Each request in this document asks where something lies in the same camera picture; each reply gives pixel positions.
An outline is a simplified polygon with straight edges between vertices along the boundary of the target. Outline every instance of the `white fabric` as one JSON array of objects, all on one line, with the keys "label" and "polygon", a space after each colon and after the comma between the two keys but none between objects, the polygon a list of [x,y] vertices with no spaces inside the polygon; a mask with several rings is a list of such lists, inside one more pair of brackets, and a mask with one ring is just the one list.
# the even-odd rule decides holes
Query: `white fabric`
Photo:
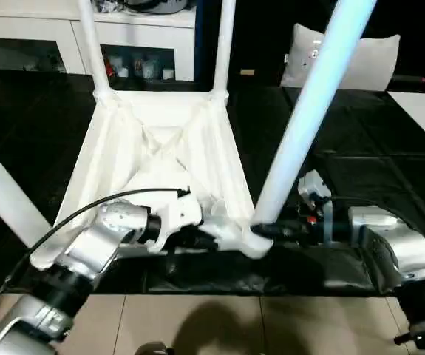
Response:
[{"label": "white fabric", "polygon": [[[340,83],[340,89],[384,91],[398,58],[400,35],[383,39],[361,39]],[[302,87],[319,54],[324,35],[300,25],[294,25],[293,45],[281,85]]]}]

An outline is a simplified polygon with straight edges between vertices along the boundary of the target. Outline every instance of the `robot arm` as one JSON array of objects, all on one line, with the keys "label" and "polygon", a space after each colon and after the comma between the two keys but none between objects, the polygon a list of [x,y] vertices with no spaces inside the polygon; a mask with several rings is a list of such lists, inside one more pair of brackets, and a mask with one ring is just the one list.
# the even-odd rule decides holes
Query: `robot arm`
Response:
[{"label": "robot arm", "polygon": [[73,319],[115,259],[121,243],[161,249],[181,227],[198,224],[200,205],[192,195],[179,197],[156,215],[126,200],[101,205],[89,228],[81,231],[30,294],[0,322],[0,355],[56,354]]}]

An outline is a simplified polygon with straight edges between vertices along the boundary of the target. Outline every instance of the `dark wall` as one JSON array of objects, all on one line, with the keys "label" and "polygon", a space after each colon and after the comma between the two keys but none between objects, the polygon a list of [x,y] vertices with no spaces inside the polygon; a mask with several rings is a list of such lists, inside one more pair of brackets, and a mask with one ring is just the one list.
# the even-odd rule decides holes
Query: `dark wall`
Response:
[{"label": "dark wall", "polygon": [[[237,0],[230,84],[279,83],[295,23],[325,31],[335,0]],[[379,0],[364,38],[401,35],[396,75],[425,76],[425,1]],[[241,69],[254,69],[241,77]]]}]

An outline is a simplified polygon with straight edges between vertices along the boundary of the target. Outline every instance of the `white cabinet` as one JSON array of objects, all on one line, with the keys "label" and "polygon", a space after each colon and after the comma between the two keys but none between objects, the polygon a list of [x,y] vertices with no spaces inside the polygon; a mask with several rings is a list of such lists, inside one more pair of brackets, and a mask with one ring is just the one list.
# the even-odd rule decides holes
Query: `white cabinet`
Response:
[{"label": "white cabinet", "polygon": [[[95,13],[94,19],[106,57],[122,61],[129,76],[145,78],[149,65],[157,78],[194,80],[195,8],[171,15]],[[0,0],[0,69],[91,74],[79,20],[74,0]]]},{"label": "white cabinet", "polygon": [[[81,23],[72,21],[72,28],[86,72],[91,74]],[[156,49],[157,56],[168,56],[168,50],[171,50],[171,54],[174,54],[172,69],[176,80],[194,80],[194,28],[107,22],[96,22],[95,28],[101,46],[133,47],[133,53],[141,52],[142,49],[146,53],[148,49]]]},{"label": "white cabinet", "polygon": [[57,57],[66,72],[85,73],[69,21],[0,17],[0,69],[30,70]]}]

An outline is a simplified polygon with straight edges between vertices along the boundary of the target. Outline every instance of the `white frame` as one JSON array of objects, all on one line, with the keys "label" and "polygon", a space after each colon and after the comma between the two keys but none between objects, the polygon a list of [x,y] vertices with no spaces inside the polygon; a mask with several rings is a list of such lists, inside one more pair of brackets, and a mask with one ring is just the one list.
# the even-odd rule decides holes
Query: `white frame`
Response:
[{"label": "white frame", "polygon": [[66,71],[86,74],[70,21],[0,17],[0,38],[55,41]]},{"label": "white frame", "polygon": [[[79,21],[72,21],[87,74],[92,74],[85,35]],[[176,80],[194,80],[194,28],[95,22],[99,44],[174,50]]]}]

